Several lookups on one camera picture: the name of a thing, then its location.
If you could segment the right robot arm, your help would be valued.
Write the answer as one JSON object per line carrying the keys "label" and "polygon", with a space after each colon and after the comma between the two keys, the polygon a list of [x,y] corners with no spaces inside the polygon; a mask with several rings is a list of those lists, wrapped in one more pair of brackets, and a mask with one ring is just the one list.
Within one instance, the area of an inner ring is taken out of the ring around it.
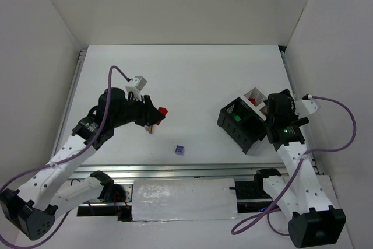
{"label": "right robot arm", "polygon": [[289,90],[273,93],[265,101],[266,134],[290,176],[284,181],[274,172],[263,175],[263,190],[270,195],[288,221],[296,248],[337,243],[346,223],[320,185],[300,130],[318,106],[314,101],[295,101]]}

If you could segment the red green half-round lego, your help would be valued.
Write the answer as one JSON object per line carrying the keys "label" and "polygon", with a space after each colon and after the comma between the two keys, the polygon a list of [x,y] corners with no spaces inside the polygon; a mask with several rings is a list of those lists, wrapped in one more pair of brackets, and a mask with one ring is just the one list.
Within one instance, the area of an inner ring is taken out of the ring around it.
{"label": "red green half-round lego", "polygon": [[254,98],[249,98],[248,99],[254,106],[256,106],[256,100]]}

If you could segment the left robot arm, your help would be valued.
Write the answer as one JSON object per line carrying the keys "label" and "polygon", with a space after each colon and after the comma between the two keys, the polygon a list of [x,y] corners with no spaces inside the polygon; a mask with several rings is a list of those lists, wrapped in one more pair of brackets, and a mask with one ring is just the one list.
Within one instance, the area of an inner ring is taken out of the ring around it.
{"label": "left robot arm", "polygon": [[125,198],[125,190],[102,171],[66,189],[62,185],[89,157],[114,135],[117,127],[135,123],[141,127],[159,124],[166,112],[155,108],[150,96],[135,99],[119,88],[105,90],[98,105],[82,118],[67,142],[47,163],[18,189],[1,192],[1,208],[7,220],[31,241],[42,238],[55,220],[91,199],[114,202]]}

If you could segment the red brown lego brick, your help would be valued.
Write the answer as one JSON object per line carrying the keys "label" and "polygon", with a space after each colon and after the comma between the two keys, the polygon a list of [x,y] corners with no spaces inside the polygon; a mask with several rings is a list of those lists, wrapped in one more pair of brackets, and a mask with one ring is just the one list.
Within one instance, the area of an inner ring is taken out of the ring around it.
{"label": "red brown lego brick", "polygon": [[160,125],[161,122],[162,122],[162,120],[164,120],[164,119],[166,118],[166,115],[167,115],[167,113],[168,113],[168,110],[167,110],[166,108],[164,108],[164,107],[159,107],[159,108],[158,108],[158,111],[159,111],[160,113],[162,113],[162,115],[163,115],[163,118],[157,122],[157,125]]}

